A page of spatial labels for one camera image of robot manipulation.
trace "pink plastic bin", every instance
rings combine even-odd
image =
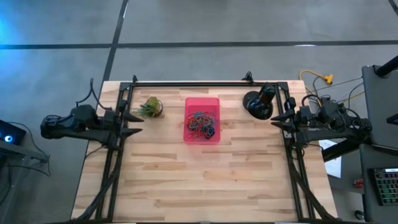
[[[187,116],[196,112],[213,113],[216,116],[214,123],[215,133],[209,138],[196,138],[187,126]],[[218,98],[188,97],[185,99],[184,141],[186,144],[218,144],[220,141],[220,100]]]

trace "yellow cable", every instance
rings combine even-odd
[[[345,99],[345,100],[343,100],[343,103],[347,102],[347,101],[350,100],[350,99],[356,98],[357,96],[360,96],[360,95],[362,95],[362,94],[364,94],[364,93],[365,93],[365,91],[362,91],[361,93],[358,93],[357,95],[354,95],[354,96],[352,96],[352,97],[350,97],[350,98],[348,98],[348,99]]]
[[[300,74],[298,75],[298,77],[299,77],[300,80],[303,80],[303,73],[304,73],[304,72],[312,73],[312,74],[314,74],[314,75],[316,75],[316,76],[318,76],[318,77],[323,78],[324,81],[326,81],[327,84],[329,84],[329,85],[332,84],[333,75],[320,75],[320,74],[318,74],[318,73],[316,73],[316,72],[314,72],[314,71],[311,71],[311,70],[302,70],[302,71],[300,72]],[[311,89],[309,89],[308,86],[306,86],[306,85],[304,85],[304,86],[305,86],[305,88],[306,88],[311,94],[316,95]]]

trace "keyboard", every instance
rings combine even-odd
[[[380,206],[398,205],[398,168],[370,169]]]

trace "black metal frame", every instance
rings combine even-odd
[[[329,148],[322,150],[323,160],[328,162],[332,159],[336,159],[337,157],[343,156],[347,153],[355,151],[359,148],[360,144],[369,144],[371,145],[371,138],[368,137],[364,139],[364,141],[355,141],[352,139],[346,139],[334,146],[330,146]]]
[[[198,87],[198,86],[262,86],[264,82],[138,82],[137,78],[134,76],[132,82],[122,82],[120,83],[119,87],[119,95],[118,95],[118,102],[116,107],[119,106],[121,100],[123,99],[123,96],[126,91],[127,93],[127,108],[130,109],[131,103],[132,103],[132,94],[133,94],[133,89],[134,87],[155,87],[155,86],[162,86],[162,87],[170,87],[170,86],[180,86],[180,87]],[[271,82],[271,85],[274,85],[279,91],[276,91],[276,100],[277,100],[277,106],[278,106],[278,112],[279,114],[282,114],[284,112],[284,107],[282,104],[282,97],[281,97],[281,91],[283,92],[285,99],[290,97],[289,94],[289,87],[287,82]],[[127,127],[127,121],[123,121],[123,127]],[[295,202],[295,209],[296,209],[296,214],[298,218],[298,222],[305,222],[305,223],[353,223],[353,222],[343,222],[339,221],[336,219],[330,219],[330,216],[327,215],[322,215],[322,209],[323,207],[320,205],[320,203],[317,201],[315,196],[311,193],[309,186],[308,186],[308,179],[307,179],[307,173],[305,171],[305,164],[303,160],[303,155],[301,150],[297,150],[297,160],[298,160],[298,167],[300,173],[297,172],[295,168],[295,164],[293,161],[292,157],[292,151],[294,148],[292,147],[295,139],[294,136],[291,135],[290,133],[287,133],[285,131],[282,131],[283,139],[284,139],[284,144],[285,144],[285,151],[286,151],[286,156],[287,156],[287,165],[289,167],[289,174],[290,174],[290,181],[292,184],[292,191],[293,191],[293,196],[294,196],[294,202]],[[114,165],[112,173],[109,174],[111,170],[111,161],[112,161],[112,155],[113,151],[108,149],[108,153],[106,156],[106,161],[105,161],[105,166],[104,166],[104,173],[103,173],[103,179],[101,181],[101,190],[98,193],[98,195],[95,197],[94,201],[91,203],[91,205],[87,208],[87,210],[84,212],[82,216],[80,216],[77,219],[70,220],[68,222],[63,222],[63,223],[112,223],[113,219],[113,213],[114,213],[114,207],[116,203],[116,196],[117,196],[117,191],[118,191],[118,182],[119,182],[119,174],[121,170],[121,161],[123,158],[123,150],[124,150],[124,142],[125,140],[121,139],[119,143],[120,150],[118,151],[117,157],[116,157],[116,163]],[[297,184],[302,188],[302,190],[305,192],[305,199],[307,203],[307,208],[308,208],[308,216],[309,218],[304,218],[303,216],[303,210],[301,207],[301,202],[300,202],[300,195],[299,195],[299,189],[297,187]],[[111,189],[111,197],[109,201],[109,209],[108,213],[106,215],[106,218],[103,218],[103,203],[104,203],[104,196],[106,195],[108,189],[112,185]],[[317,210],[320,211],[321,217],[324,218],[324,220],[319,220],[315,218],[315,212],[314,212],[314,207],[318,208]],[[96,210],[95,218],[90,220],[93,212]]]

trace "power cord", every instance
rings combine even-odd
[[[341,83],[337,83],[337,84],[334,84],[334,85],[330,85],[330,86],[326,86],[326,87],[323,87],[323,88],[319,88],[318,91],[319,90],[324,90],[324,89],[327,89],[327,88],[330,88],[330,87],[342,85],[342,84],[345,84],[345,83],[353,82],[353,81],[360,80],[360,79],[362,79],[362,77],[354,78],[352,80],[347,80],[347,81],[344,81],[344,82],[341,82]]]
[[[313,80],[313,82],[312,82],[313,90],[315,91],[315,94],[316,94],[317,96],[319,96],[319,95],[318,95],[318,90],[317,90],[317,88],[315,87],[315,82],[316,82],[319,78],[320,78],[320,77],[316,77],[316,78]]]
[[[26,166],[20,166],[20,165],[8,165],[8,166],[5,166],[5,167],[20,167],[20,168],[25,168],[25,169],[29,169],[29,170],[34,170],[34,171],[40,172],[40,173],[46,175],[47,177],[51,176],[51,174],[48,174],[46,172],[43,172],[43,171],[41,171],[39,169],[36,169],[36,168],[33,168],[33,167],[26,167]]]
[[[358,93],[358,94],[356,94],[356,95],[353,95],[353,96],[351,96],[351,97],[349,97],[349,98],[345,98],[345,99],[342,100],[342,98],[344,98],[344,97],[345,97],[346,95],[348,95],[349,93],[351,93],[351,90],[350,90],[349,92],[347,92],[346,94],[344,94],[342,97],[340,97],[340,99],[338,99],[337,102],[338,102],[338,103],[345,103],[345,102],[347,102],[348,100],[351,100],[351,99],[353,99],[353,98],[356,98],[357,96],[360,96],[360,95],[364,94],[365,91],[362,91],[361,93]]]
[[[39,150],[39,151],[47,158],[47,170],[48,170],[48,174],[45,173],[45,172],[43,172],[43,171],[41,171],[41,170],[38,170],[38,169],[36,169],[36,168],[24,167],[24,166],[16,166],[16,165],[13,166],[13,167],[23,167],[23,168],[26,168],[26,169],[36,170],[36,171],[42,172],[42,173],[44,173],[46,176],[50,177],[50,176],[51,176],[51,172],[50,172],[50,155],[47,155],[43,150],[41,150],[41,149],[36,145],[36,142],[33,140],[32,131],[31,131],[26,125],[24,125],[24,124],[22,124],[22,123],[18,123],[18,122],[8,122],[8,123],[20,125],[20,126],[23,126],[24,128],[26,128],[26,130],[29,132],[30,140],[32,141],[32,144],[35,146],[35,148],[36,148],[37,150]]]
[[[100,103],[100,100],[98,99],[97,95],[96,95],[95,92],[94,92],[93,84],[94,84],[94,79],[91,78],[91,79],[90,79],[90,90],[89,90],[87,96],[84,97],[84,99],[82,99],[82,100],[80,100],[80,101],[76,101],[76,107],[79,106],[79,103],[82,103],[82,102],[86,101],[86,100],[91,96],[91,94],[93,94],[93,96],[94,96],[94,98],[95,98],[97,104],[98,104],[100,107],[102,107],[102,109],[104,109],[104,110],[111,110],[112,108],[106,108],[106,107],[104,107],[104,106]]]
[[[303,74],[304,74],[305,72],[312,73],[312,74],[316,75],[316,76],[319,77],[319,78],[323,78],[324,81],[326,81],[326,83],[327,83],[328,85],[331,85],[331,84],[333,83],[333,75],[320,75],[320,74],[318,74],[318,73],[316,73],[316,72],[314,72],[314,71],[311,71],[311,70],[302,70],[302,71],[300,72],[300,74],[298,75],[298,77],[299,77],[300,80],[303,80]],[[304,85],[304,86],[305,86],[305,88],[306,88],[311,94],[313,94],[313,95],[318,95],[318,93],[315,94],[308,86],[306,86],[306,85]]]
[[[320,147],[321,149],[322,149],[322,151],[323,150],[325,150],[322,146],[320,146],[320,145],[317,145],[317,144],[310,144],[310,143],[307,143],[308,145],[310,145],[310,146],[317,146],[317,147]]]
[[[45,121],[49,122],[49,123],[57,123],[57,122],[65,121],[65,120],[69,119],[70,117],[71,117],[71,115],[68,115],[64,118],[61,118],[61,116],[58,116],[58,115],[47,115],[45,117]]]
[[[361,117],[359,116],[359,114],[357,113],[357,112],[355,112],[355,110],[352,110],[352,109],[349,109],[349,108],[346,108],[346,111],[350,111],[350,112],[352,112],[353,114],[355,114],[355,116],[356,116],[356,118],[358,119],[358,121],[359,121],[359,124],[360,124],[360,130],[362,130],[363,128],[364,128],[364,126],[363,126],[363,123],[362,123],[362,120],[361,120]]]
[[[349,109],[349,101],[350,101],[350,99],[355,98],[355,97],[357,97],[357,96],[359,96],[359,95],[361,95],[361,94],[363,94],[363,93],[365,92],[365,91],[363,91],[363,92],[361,92],[361,93],[359,93],[359,94],[357,94],[357,95],[351,97],[351,94],[354,92],[354,90],[355,90],[356,88],[360,87],[362,84],[363,84],[363,83],[360,83],[359,85],[357,85],[356,87],[354,87],[353,90],[351,90],[351,92],[349,93],[348,99],[346,99],[346,100],[343,101],[343,103],[344,103],[345,101],[348,101],[348,109]]]
[[[301,100],[301,105],[302,106],[305,106],[304,105],[304,101],[305,101],[305,99],[307,99],[307,98],[309,98],[309,97],[315,97],[317,100],[318,100],[318,104],[319,104],[319,107],[321,107],[321,99],[319,98],[319,96],[317,96],[317,95],[314,95],[314,94],[308,94],[307,96],[304,96],[303,98],[302,98],[302,100]]]
[[[351,92],[351,90],[349,90],[348,92],[346,92],[343,96],[341,96],[340,98],[337,99],[337,102],[343,102],[345,101],[345,97],[348,96],[348,94]]]
[[[105,146],[105,145],[102,145],[101,147],[99,147],[99,148],[95,149],[94,151],[88,153],[88,154],[85,156],[85,159],[87,159],[87,157],[88,157],[89,155],[91,155],[92,153],[94,153],[94,152],[96,152],[96,151],[98,151],[98,150],[100,150],[100,149],[103,149],[104,146]]]
[[[317,123],[317,124],[319,124],[320,126],[326,128],[327,130],[329,130],[329,131],[331,131],[331,132],[334,132],[334,133],[342,133],[342,132],[345,130],[345,128],[344,128],[344,129],[341,130],[341,131],[336,131],[336,130],[331,129],[329,126],[327,126],[327,125],[325,125],[325,124],[322,124],[322,123],[319,122],[319,121],[314,121],[314,122]]]
[[[303,148],[301,148],[301,152],[303,153],[301,156],[304,158],[305,151],[304,151],[304,149],[303,149]],[[292,156],[292,158],[293,158],[293,159],[297,160],[297,158],[295,158],[295,157],[293,156],[293,150],[292,150],[292,154],[291,154],[291,156]]]

